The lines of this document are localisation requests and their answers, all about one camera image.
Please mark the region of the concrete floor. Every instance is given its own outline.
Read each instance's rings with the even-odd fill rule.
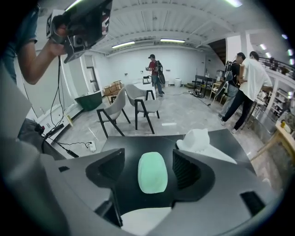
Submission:
[[[157,96],[157,99],[161,100],[159,110],[160,119],[157,119],[156,114],[149,115],[155,135],[157,136],[186,134],[191,129],[207,128],[209,131],[220,129],[231,130],[238,119],[238,116],[234,115],[225,126],[222,126],[218,117],[218,111],[222,107],[219,102],[215,101],[211,106],[206,106],[209,103],[208,98],[201,99],[206,103],[204,104],[198,98],[186,93],[188,91],[187,88],[170,86],[165,88],[164,91],[164,97]],[[138,130],[135,130],[134,107],[131,106],[127,98],[124,110],[131,124],[127,122],[123,114],[117,119],[117,124],[126,136],[153,135],[142,113],[139,114]],[[57,140],[61,143],[95,141],[95,153],[99,153],[104,146],[106,136],[101,124],[98,122],[96,110],[83,112],[74,119],[73,124],[74,127],[69,128],[61,134]],[[105,123],[105,127],[109,136],[120,135],[110,123]],[[248,128],[238,131],[234,134],[234,137],[238,140],[249,159],[255,156],[255,153],[263,146],[263,142]],[[54,144],[54,147],[66,158],[71,158],[60,146]],[[71,145],[70,150],[77,153],[80,157],[93,154],[83,144]],[[259,179],[269,179],[273,189],[277,192],[281,191],[282,180],[268,152],[265,152],[252,164]]]

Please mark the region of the white shirt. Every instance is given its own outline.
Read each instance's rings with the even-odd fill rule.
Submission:
[[[244,78],[246,81],[241,84],[240,90],[252,101],[255,101],[262,86],[272,87],[271,79],[255,59],[246,58],[243,63],[245,65]]]

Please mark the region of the bag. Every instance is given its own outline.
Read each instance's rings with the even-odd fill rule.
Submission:
[[[159,74],[160,83],[165,85],[165,76],[163,74],[163,66],[160,63],[160,61],[156,61],[155,72],[158,72],[158,74]]]

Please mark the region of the black pants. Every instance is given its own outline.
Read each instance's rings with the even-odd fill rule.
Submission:
[[[231,116],[236,112],[236,110],[239,108],[239,106],[244,102],[243,105],[243,112],[239,120],[236,122],[235,129],[239,129],[240,126],[244,123],[244,121],[247,118],[247,115],[249,114],[253,101],[250,100],[241,90],[239,90],[236,94],[236,97],[231,104],[229,110],[225,114],[225,116],[222,118],[223,121],[227,121]]]

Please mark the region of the white bucket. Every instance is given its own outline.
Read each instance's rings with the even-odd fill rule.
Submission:
[[[179,88],[181,86],[181,82],[182,82],[181,79],[174,79],[174,86]]]

